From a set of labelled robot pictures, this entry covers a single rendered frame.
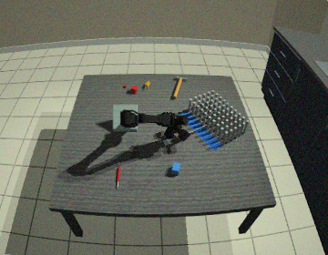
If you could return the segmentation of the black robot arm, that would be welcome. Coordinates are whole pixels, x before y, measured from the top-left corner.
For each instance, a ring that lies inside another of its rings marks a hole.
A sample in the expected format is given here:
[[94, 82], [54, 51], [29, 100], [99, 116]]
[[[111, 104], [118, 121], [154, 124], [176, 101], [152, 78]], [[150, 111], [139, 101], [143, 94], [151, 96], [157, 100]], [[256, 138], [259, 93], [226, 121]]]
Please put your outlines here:
[[[135, 115], [130, 111], [133, 111], [138, 115]], [[187, 115], [175, 116], [175, 113], [172, 112], [163, 112], [157, 116], [139, 114], [134, 110], [123, 110], [120, 112], [120, 125], [122, 125], [122, 127], [134, 128], [138, 123], [157, 123], [158, 126], [168, 127], [164, 136], [172, 139], [175, 136], [174, 132], [177, 133], [176, 130], [172, 130], [172, 127], [175, 127], [176, 125], [188, 125], [189, 118]]]

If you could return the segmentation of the small red block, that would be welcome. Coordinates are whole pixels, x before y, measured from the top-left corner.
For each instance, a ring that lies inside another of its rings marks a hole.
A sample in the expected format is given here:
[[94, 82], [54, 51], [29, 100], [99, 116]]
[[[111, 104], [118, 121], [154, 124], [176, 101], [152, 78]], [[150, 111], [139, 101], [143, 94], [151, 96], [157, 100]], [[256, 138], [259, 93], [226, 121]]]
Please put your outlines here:
[[133, 87], [131, 88], [131, 92], [132, 92], [132, 93], [135, 93], [135, 94], [136, 94], [137, 90], [138, 90], [137, 87], [134, 87], [134, 86], [133, 86]]

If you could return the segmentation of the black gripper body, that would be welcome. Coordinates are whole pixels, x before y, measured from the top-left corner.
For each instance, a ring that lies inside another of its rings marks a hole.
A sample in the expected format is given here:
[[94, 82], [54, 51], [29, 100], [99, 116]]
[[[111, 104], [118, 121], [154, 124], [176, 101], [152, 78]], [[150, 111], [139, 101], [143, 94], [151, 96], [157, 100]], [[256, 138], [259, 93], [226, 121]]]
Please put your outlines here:
[[176, 125], [175, 127], [172, 127], [172, 130], [173, 129], [177, 131], [179, 138], [182, 141], [185, 141], [190, 136], [190, 133], [187, 130], [182, 129], [181, 125]]

